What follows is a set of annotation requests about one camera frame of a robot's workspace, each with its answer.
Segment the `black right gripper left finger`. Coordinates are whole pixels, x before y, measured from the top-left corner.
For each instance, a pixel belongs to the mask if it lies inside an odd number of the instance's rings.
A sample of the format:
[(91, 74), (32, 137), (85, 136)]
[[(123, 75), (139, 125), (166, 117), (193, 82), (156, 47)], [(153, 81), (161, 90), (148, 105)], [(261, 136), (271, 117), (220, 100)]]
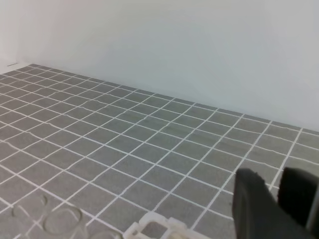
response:
[(236, 171), (232, 216), (238, 239), (317, 239), (319, 230), (299, 225), (251, 169)]

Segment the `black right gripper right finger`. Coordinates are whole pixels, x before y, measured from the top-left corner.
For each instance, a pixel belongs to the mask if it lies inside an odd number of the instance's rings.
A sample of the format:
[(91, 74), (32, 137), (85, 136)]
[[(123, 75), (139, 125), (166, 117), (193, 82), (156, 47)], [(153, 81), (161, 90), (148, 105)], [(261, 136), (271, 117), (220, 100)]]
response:
[(278, 190), (279, 206), (309, 231), (319, 229), (319, 177), (303, 169), (286, 167)]

